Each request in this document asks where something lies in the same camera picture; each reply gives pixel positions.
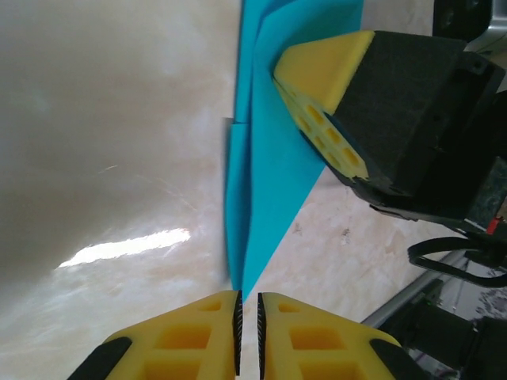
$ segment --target white marble countertop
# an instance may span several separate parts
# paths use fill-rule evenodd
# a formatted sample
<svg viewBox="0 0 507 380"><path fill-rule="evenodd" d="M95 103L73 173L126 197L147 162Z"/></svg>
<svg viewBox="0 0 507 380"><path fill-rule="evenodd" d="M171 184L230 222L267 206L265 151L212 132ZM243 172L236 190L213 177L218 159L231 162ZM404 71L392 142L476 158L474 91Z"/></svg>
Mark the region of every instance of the white marble countertop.
<svg viewBox="0 0 507 380"><path fill-rule="evenodd" d="M364 27L427 34L426 0ZM0 379L66 378L111 333L230 286L226 123L238 0L0 4ZM325 170L254 291L360 321L443 227L384 217ZM255 299L242 377L258 376Z"/></svg>

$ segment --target yellow plastic part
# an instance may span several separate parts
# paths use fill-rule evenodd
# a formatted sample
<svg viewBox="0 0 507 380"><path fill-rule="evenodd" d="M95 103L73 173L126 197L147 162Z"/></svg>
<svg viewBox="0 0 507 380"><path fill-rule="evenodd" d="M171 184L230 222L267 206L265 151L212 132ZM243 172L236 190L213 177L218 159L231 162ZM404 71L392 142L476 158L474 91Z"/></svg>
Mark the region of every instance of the yellow plastic part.
<svg viewBox="0 0 507 380"><path fill-rule="evenodd" d="M223 291L133 325L131 347L108 380L233 380L237 291Z"/></svg>
<svg viewBox="0 0 507 380"><path fill-rule="evenodd" d="M266 316L265 380L395 380L372 339L385 332L277 293L262 293Z"/></svg>
<svg viewBox="0 0 507 380"><path fill-rule="evenodd" d="M366 164L324 113L335 113L374 36L360 31L292 46L274 72L275 86L298 128L351 179L368 178Z"/></svg>

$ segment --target blue cloth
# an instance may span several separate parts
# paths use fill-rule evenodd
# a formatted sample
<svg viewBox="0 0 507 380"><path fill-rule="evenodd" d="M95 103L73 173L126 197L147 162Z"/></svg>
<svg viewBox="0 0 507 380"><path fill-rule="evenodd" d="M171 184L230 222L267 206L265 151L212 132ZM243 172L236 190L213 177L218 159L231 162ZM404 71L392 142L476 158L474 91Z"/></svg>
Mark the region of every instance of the blue cloth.
<svg viewBox="0 0 507 380"><path fill-rule="evenodd" d="M362 0L244 1L225 222L232 286L245 297L324 168L276 91L274 66L293 44L359 29L362 5Z"/></svg>

